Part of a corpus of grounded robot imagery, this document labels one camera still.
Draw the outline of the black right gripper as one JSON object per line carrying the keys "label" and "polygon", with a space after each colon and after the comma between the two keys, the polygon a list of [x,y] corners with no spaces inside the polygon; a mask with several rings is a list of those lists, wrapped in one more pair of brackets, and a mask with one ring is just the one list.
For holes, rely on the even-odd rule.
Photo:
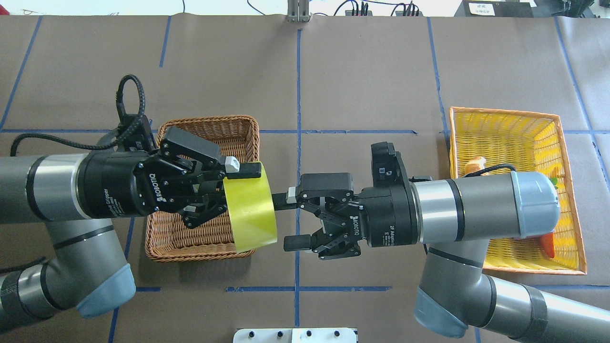
{"label": "black right gripper", "polygon": [[297,187],[272,194],[273,209],[313,213],[322,227],[312,234],[285,236],[284,252],[311,251],[329,261],[359,256],[361,240],[372,248],[416,243],[415,197],[404,178],[405,185],[372,185],[355,193],[349,173],[303,174]]}

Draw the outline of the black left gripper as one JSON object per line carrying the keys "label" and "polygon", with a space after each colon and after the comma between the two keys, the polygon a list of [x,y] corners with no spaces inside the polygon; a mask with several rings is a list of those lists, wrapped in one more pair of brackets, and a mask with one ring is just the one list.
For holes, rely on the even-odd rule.
{"label": "black left gripper", "polygon": [[94,219],[178,213],[194,229],[227,212],[224,178],[261,176],[260,162],[223,156],[216,143],[170,127],[152,152],[90,154],[79,167],[78,200]]}

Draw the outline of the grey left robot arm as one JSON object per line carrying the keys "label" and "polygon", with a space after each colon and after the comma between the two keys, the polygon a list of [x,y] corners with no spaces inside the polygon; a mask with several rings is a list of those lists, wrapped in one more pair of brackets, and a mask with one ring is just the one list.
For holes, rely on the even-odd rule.
{"label": "grey left robot arm", "polygon": [[178,213],[194,228],[227,212],[227,182],[259,180],[259,162],[177,127],[159,145],[1,159],[1,223],[44,223],[55,257],[1,276],[1,332],[76,308],[113,311],[136,285],[115,218]]}

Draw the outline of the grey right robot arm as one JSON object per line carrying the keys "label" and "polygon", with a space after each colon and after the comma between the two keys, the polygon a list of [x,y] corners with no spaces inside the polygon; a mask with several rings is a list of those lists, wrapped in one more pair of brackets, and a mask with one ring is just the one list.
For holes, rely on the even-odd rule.
{"label": "grey right robot arm", "polygon": [[490,239],[541,236],[559,221],[558,194],[538,172],[412,182],[403,174],[355,194],[348,173],[303,174],[273,195],[275,210],[313,213],[322,228],[287,236],[286,252],[328,261],[370,247],[427,246],[418,323],[460,338],[475,326],[527,343],[607,343],[609,311],[482,271]]}

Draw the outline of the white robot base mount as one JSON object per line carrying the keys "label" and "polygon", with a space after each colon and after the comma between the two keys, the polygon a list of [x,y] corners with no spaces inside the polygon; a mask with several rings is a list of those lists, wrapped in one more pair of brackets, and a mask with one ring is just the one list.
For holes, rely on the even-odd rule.
{"label": "white robot base mount", "polygon": [[244,328],[233,336],[233,343],[357,343],[355,328]]}

